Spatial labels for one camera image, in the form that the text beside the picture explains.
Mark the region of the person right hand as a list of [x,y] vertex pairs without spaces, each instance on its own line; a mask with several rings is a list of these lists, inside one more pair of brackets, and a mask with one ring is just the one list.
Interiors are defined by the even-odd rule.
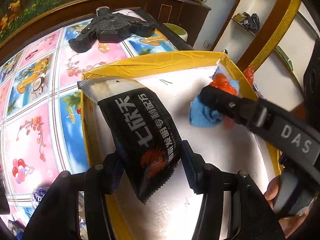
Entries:
[[[278,194],[280,188],[280,176],[273,178],[267,187],[264,197],[267,200],[271,209],[273,209],[273,201]],[[310,213],[312,204],[309,205],[306,210],[298,216],[283,217],[279,220],[279,224],[284,232],[285,238],[288,239],[305,221]]]

